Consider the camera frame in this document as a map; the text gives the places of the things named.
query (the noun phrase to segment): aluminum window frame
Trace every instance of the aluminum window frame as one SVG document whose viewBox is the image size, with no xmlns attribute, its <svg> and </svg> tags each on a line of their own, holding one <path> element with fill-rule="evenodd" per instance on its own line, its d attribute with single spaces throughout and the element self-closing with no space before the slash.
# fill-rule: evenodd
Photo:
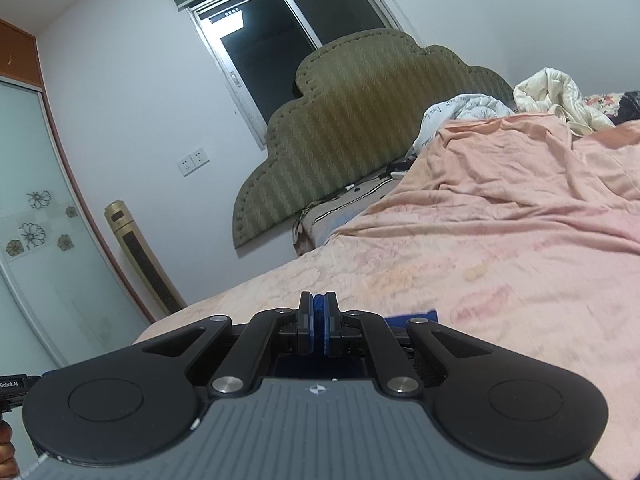
<svg viewBox="0 0 640 480">
<path fill-rule="evenodd" d="M 261 150 L 266 148 L 267 122 L 260 113 L 257 104 L 249 92 L 246 84 L 236 68 L 231 56 L 224 47 L 222 40 L 213 33 L 210 18 L 232 9 L 236 5 L 236 0 L 206 0 L 188 9 L 188 13 L 205 43 L 209 53 L 213 57 L 216 65 L 225 77 L 225 83 L 231 97 L 238 108 L 238 111 L 245 120 L 249 130 Z M 295 0 L 283 0 L 295 17 L 301 30 L 306 34 L 310 46 L 315 50 L 322 46 L 322 42 L 307 21 L 305 15 L 300 11 Z M 386 28 L 402 30 L 398 20 L 393 16 L 388 6 L 383 0 L 367 0 L 374 9 Z"/>
</svg>

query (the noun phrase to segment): metal screw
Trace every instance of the metal screw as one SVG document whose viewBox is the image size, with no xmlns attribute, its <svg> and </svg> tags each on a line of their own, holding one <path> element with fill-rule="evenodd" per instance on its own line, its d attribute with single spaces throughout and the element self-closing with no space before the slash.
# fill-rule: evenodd
<svg viewBox="0 0 640 480">
<path fill-rule="evenodd" d="M 218 377 L 213 381 L 213 383 L 211 383 L 211 386 L 221 394 L 232 394 L 233 392 L 240 390 L 244 386 L 244 383 L 242 382 L 242 379 L 238 379 L 237 377 L 225 376 Z"/>
<path fill-rule="evenodd" d="M 412 379 L 411 377 L 394 377 L 393 379 L 389 379 L 389 382 L 386 386 L 397 392 L 399 394 L 407 394 L 410 392 L 414 392 L 418 389 L 418 381 Z"/>
</svg>

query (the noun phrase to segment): finger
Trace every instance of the finger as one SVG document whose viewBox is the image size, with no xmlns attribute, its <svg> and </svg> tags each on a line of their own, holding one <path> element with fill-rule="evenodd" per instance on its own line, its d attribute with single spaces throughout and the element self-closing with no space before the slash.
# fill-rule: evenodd
<svg viewBox="0 0 640 480">
<path fill-rule="evenodd" d="M 13 478 L 19 474 L 20 470 L 18 469 L 18 463 L 15 461 L 15 458 L 0 464 L 0 478 Z"/>
<path fill-rule="evenodd" d="M 14 432 L 11 430 L 11 426 L 6 423 L 5 420 L 0 422 L 0 444 L 6 444 L 11 440 Z"/>
<path fill-rule="evenodd" d="M 15 455 L 15 447 L 9 442 L 7 444 L 0 444 L 0 464 L 6 462 Z"/>
</svg>

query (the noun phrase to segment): black cloth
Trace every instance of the black cloth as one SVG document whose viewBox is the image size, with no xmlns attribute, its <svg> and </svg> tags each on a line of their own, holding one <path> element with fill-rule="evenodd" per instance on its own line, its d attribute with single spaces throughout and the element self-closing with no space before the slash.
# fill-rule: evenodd
<svg viewBox="0 0 640 480">
<path fill-rule="evenodd" d="M 640 91 L 626 92 L 620 99 L 618 114 L 611 120 L 617 126 L 636 119 L 640 119 Z"/>
</svg>

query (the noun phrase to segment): frosted glass door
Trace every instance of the frosted glass door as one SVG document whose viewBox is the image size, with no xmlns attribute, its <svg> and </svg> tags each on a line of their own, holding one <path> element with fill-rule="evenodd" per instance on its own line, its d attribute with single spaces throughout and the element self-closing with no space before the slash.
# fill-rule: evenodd
<svg viewBox="0 0 640 480">
<path fill-rule="evenodd" d="M 87 125 L 87 135 L 91 125 Z M 0 259 L 62 364 L 131 344 L 146 320 L 79 214 L 37 92 L 0 83 Z"/>
</svg>

